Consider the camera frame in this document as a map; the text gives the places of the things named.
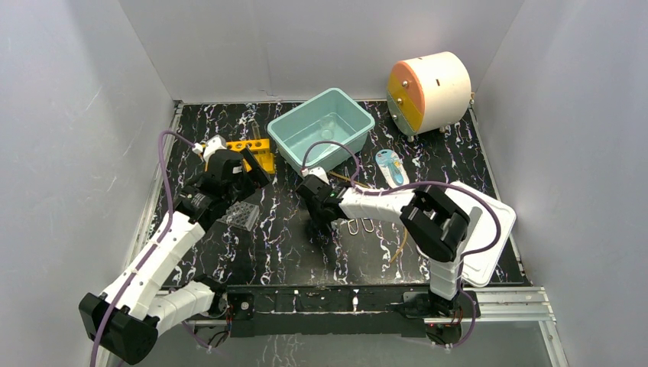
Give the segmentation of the amber rubber tubing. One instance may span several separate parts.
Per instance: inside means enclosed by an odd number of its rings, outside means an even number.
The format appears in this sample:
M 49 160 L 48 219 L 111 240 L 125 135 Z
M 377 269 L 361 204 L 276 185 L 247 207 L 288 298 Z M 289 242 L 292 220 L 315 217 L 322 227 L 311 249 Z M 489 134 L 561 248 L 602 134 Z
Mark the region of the amber rubber tubing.
M 351 178 L 350 178 L 350 177 L 346 177 L 346 176 L 344 176 L 344 175 L 337 174 L 337 173 L 335 173 L 335 172 L 333 172 L 333 171 L 329 171 L 328 174 L 330 174 L 330 175 L 332 175 L 333 177 L 336 177 L 336 178 L 338 178 L 338 179 L 341 179 L 341 180 L 347 181 L 347 182 L 349 182 L 349 183 L 351 182 Z M 358 182 L 358 181 L 355 181 L 355 185 L 358 186 L 358 187 L 364 188 L 364 189 L 371 189 L 371 187 L 368 186 L 367 184 L 365 184 L 365 183 L 360 183 L 360 182 Z M 402 236 L 402 238 L 401 238 L 401 241 L 400 241 L 400 245 L 399 245 L 399 247 L 397 248 L 397 250 L 395 251 L 395 253 L 393 253 L 393 255 L 391 256 L 391 258 L 390 258 L 390 260 L 389 260 L 389 263 L 390 263 L 390 264 L 392 264 L 392 263 L 397 259 L 397 257 L 402 253 L 402 251 L 403 251 L 403 247 L 406 245 L 407 240 L 408 240 L 408 231 L 405 229 L 405 230 L 403 231 L 403 236 Z

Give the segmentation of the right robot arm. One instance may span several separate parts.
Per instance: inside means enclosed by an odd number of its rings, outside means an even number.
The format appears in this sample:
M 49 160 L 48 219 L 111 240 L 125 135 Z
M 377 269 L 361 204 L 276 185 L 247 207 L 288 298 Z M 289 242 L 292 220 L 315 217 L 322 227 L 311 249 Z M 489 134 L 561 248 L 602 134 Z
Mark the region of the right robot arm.
M 450 190 L 479 199 L 467 188 L 448 183 L 418 182 L 376 190 L 334 187 L 314 174 L 304 177 L 296 194 L 318 225 L 337 219 L 373 219 L 404 226 L 432 266 L 449 267 L 449 275 L 429 280 L 432 310 L 448 317 L 461 305 L 461 251 L 471 222 L 468 212 L 448 195 Z

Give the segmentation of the glass beaker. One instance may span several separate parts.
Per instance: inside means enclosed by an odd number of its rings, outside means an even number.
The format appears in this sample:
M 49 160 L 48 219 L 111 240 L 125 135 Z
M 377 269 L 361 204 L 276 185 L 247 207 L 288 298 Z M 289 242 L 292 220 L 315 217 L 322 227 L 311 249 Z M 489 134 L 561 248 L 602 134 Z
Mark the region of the glass beaker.
M 320 137 L 322 140 L 332 140 L 335 135 L 336 121 L 332 115 L 325 115 L 319 120 Z

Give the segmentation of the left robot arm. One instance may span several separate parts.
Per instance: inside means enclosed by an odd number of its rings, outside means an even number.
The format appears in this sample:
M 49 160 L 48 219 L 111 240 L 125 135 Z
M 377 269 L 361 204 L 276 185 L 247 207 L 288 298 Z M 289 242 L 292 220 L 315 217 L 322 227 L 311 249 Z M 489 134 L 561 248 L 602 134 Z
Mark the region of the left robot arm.
M 268 173 L 248 148 L 215 150 L 206 171 L 178 193 L 172 213 L 135 260 L 100 294 L 86 294 L 79 312 L 88 337 L 129 365 L 141 362 L 159 336 L 204 313 L 228 309 L 224 284 L 203 275 L 161 297 L 158 292 L 182 257 L 234 204 L 269 184 Z

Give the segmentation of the amber glass test tube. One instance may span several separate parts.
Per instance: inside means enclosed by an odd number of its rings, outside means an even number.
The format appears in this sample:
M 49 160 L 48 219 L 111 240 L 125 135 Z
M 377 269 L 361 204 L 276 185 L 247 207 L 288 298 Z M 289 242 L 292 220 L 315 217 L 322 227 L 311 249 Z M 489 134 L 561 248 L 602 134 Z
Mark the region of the amber glass test tube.
M 253 132 L 254 140 L 261 139 L 260 125 L 256 121 L 253 121 L 251 125 L 252 125 L 252 132 Z

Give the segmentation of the yellow test tube rack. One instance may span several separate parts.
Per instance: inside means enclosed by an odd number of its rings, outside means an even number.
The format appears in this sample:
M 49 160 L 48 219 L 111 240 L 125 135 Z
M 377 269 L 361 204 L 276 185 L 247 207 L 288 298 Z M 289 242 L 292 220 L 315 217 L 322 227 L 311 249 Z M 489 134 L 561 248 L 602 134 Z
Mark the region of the yellow test tube rack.
M 275 174 L 274 154 L 271 152 L 269 139 L 227 141 L 227 148 L 236 152 L 249 148 L 264 170 L 269 174 Z

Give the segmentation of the teal plastic bin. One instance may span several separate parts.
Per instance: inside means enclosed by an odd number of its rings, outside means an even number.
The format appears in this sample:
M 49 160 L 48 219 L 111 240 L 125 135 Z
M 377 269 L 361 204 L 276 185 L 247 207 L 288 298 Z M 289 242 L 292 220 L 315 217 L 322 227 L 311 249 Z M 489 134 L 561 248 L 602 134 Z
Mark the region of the teal plastic bin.
M 350 154 L 329 142 L 357 154 L 374 127 L 370 113 L 341 89 L 329 88 L 271 121 L 267 133 L 281 157 L 300 174 L 303 162 L 326 171 L 337 167 Z

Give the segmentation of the clear plastic well rack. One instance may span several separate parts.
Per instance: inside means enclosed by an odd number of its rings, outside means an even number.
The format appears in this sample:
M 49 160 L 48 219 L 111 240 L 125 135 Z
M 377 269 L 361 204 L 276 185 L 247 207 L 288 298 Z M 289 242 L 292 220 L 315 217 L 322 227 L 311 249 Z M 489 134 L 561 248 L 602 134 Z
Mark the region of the clear plastic well rack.
M 260 207 L 247 202 L 237 202 L 226 211 L 218 222 L 250 232 L 258 221 Z

